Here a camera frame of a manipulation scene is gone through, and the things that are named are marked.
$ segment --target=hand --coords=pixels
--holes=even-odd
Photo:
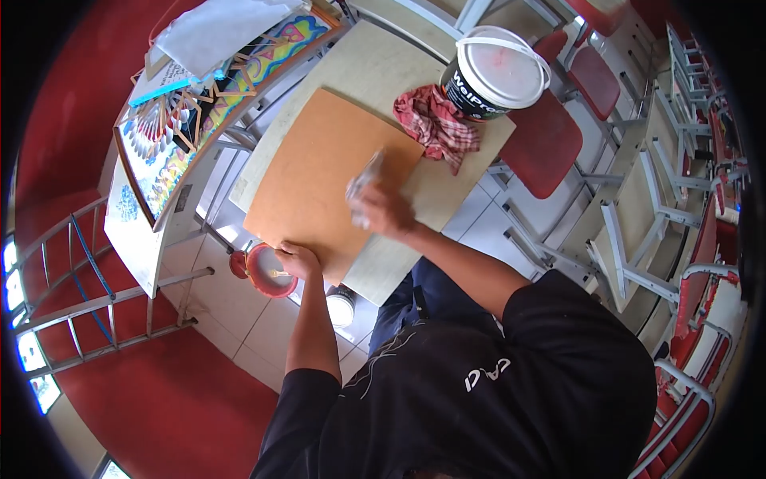
[[[412,206],[394,189],[379,183],[367,184],[353,201],[379,235],[401,241],[417,224]]]
[[[322,267],[316,255],[308,248],[282,241],[280,249],[274,250],[284,270],[295,277],[307,281],[309,277],[322,277]]]

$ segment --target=man's right hand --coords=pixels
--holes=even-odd
[[[402,241],[417,225],[407,200],[380,183],[367,184],[353,205],[363,211],[371,231],[387,238]]]

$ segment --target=small paint can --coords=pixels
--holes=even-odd
[[[456,45],[439,85],[468,120],[484,122],[530,107],[551,84],[545,59],[505,28],[472,28]]]
[[[344,284],[327,290],[327,310],[334,328],[345,328],[354,320],[356,293]]]

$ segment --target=window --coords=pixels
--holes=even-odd
[[[101,461],[101,466],[96,469],[93,479],[130,479],[130,476],[120,469],[109,453],[106,453]]]
[[[16,244],[13,242],[13,238],[11,238],[5,244],[2,251],[3,273],[8,273],[13,265],[16,264],[16,261],[18,261]],[[11,327],[15,328],[27,313],[26,307],[23,304],[24,293],[21,290],[21,273],[19,270],[5,277],[4,292],[9,310],[16,313],[11,321]],[[45,359],[43,359],[40,343],[35,333],[31,331],[18,337],[18,355],[21,357],[21,367],[24,371],[34,371],[35,369],[45,367]],[[29,386],[32,387],[34,395],[37,396],[38,404],[43,414],[48,412],[48,409],[51,408],[56,399],[61,395],[61,390],[50,374],[30,379]]]

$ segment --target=paint bowl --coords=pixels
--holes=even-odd
[[[298,278],[294,276],[272,277],[272,271],[284,271],[282,263],[274,254],[274,249],[266,243],[257,244],[247,256],[243,251],[235,251],[229,257],[229,267],[234,276],[250,278],[250,282],[262,294],[279,298],[295,291]]]
[[[327,290],[327,311],[334,328],[345,328],[354,320],[356,293],[344,284]]]

